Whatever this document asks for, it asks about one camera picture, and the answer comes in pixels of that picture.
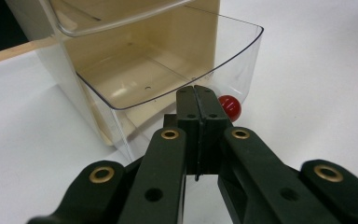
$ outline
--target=plastic container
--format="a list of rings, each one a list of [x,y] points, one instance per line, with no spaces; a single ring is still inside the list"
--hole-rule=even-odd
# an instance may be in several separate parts
[[[131,161],[145,154],[163,115],[175,113],[177,89],[197,84],[245,100],[262,27],[218,15],[218,0],[187,5],[156,0],[149,3],[150,10],[139,7],[142,13],[137,14],[133,8],[128,16],[112,17],[97,17],[82,7],[89,2],[40,0],[46,18],[32,17],[31,10],[17,17],[21,24],[21,15],[28,13],[22,24],[31,27],[25,27],[29,38],[49,36],[41,39],[42,61],[104,142]],[[34,1],[29,4],[36,10]],[[68,4],[72,11],[63,10]],[[103,20],[84,21],[81,11]]]

